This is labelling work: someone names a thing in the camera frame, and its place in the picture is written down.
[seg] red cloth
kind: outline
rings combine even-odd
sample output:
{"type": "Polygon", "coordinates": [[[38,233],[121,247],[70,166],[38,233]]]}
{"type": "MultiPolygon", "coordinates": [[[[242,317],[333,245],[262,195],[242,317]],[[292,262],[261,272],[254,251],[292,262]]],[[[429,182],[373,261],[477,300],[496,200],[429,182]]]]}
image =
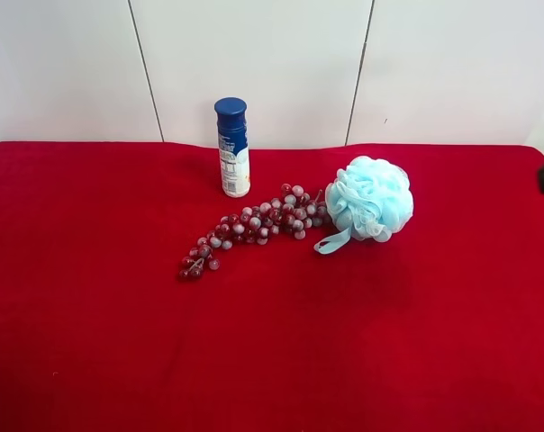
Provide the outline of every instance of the red cloth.
{"type": "Polygon", "coordinates": [[[544,157],[523,147],[0,144],[0,431],[544,431],[544,157]],[[195,240],[358,155],[409,175],[391,241],[195,240]]]}

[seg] blue bottle cap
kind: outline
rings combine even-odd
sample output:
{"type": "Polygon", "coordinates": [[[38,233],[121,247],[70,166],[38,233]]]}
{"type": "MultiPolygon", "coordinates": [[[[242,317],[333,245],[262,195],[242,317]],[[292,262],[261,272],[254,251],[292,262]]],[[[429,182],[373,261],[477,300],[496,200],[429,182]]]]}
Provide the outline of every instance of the blue bottle cap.
{"type": "Polygon", "coordinates": [[[224,97],[214,104],[218,114],[218,127],[226,130],[236,130],[245,127],[247,105],[237,97],[224,97]]]}

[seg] tile grout line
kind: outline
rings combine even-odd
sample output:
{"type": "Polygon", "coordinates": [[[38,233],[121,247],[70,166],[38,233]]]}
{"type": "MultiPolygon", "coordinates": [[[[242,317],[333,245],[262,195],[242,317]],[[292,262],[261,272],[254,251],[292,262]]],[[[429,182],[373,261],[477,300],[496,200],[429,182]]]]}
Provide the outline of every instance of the tile grout line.
{"type": "Polygon", "coordinates": [[[152,91],[152,83],[150,82],[150,75],[148,74],[148,66],[146,65],[146,59],[144,58],[144,51],[142,50],[142,44],[140,42],[140,35],[138,34],[138,27],[136,26],[136,18],[134,18],[134,11],[131,8],[131,0],[128,0],[128,7],[130,8],[131,23],[136,33],[136,41],[138,42],[138,49],[140,50],[140,57],[142,59],[142,65],[144,66],[144,73],[146,74],[146,81],[148,82],[148,89],[150,90],[150,97],[152,99],[152,106],[154,107],[154,113],[156,114],[156,122],[158,123],[158,129],[162,142],[164,141],[164,132],[162,131],[162,125],[160,124],[160,118],[158,115],[158,108],[156,106],[156,99],[154,98],[154,92],[152,91]]]}
{"type": "Polygon", "coordinates": [[[366,34],[364,35],[364,44],[362,45],[362,54],[360,55],[360,66],[358,67],[358,77],[356,78],[356,87],[354,88],[354,97],[352,98],[352,108],[350,109],[350,118],[348,120],[348,129],[346,130],[346,139],[344,140],[344,146],[348,146],[350,127],[352,126],[352,115],[354,115],[354,107],[356,106],[356,96],[358,95],[358,86],[360,84],[360,76],[362,75],[362,65],[364,64],[364,56],[366,54],[368,33],[370,32],[370,24],[372,23],[372,13],[374,12],[375,3],[376,3],[376,0],[372,0],[372,4],[370,5],[370,13],[368,15],[368,24],[366,27],[366,34]]]}

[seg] bottle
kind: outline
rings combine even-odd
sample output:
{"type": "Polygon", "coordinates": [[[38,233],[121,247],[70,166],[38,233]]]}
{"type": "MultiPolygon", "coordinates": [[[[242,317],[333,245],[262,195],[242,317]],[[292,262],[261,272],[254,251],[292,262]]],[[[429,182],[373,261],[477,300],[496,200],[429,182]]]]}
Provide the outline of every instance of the bottle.
{"type": "Polygon", "coordinates": [[[250,189],[246,108],[246,103],[237,97],[225,97],[214,105],[218,114],[222,189],[233,198],[244,196],[250,189]]]}

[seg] red tablecloth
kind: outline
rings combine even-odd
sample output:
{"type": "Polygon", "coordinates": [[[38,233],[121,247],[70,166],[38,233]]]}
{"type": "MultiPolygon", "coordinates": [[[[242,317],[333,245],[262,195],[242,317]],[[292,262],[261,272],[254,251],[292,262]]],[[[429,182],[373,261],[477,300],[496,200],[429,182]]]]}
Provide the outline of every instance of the red tablecloth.
{"type": "Polygon", "coordinates": [[[357,145],[250,152],[0,144],[0,431],[544,431],[538,151],[357,145]],[[303,241],[176,263],[221,216],[315,191],[357,155],[411,179],[385,244],[303,241]]]}

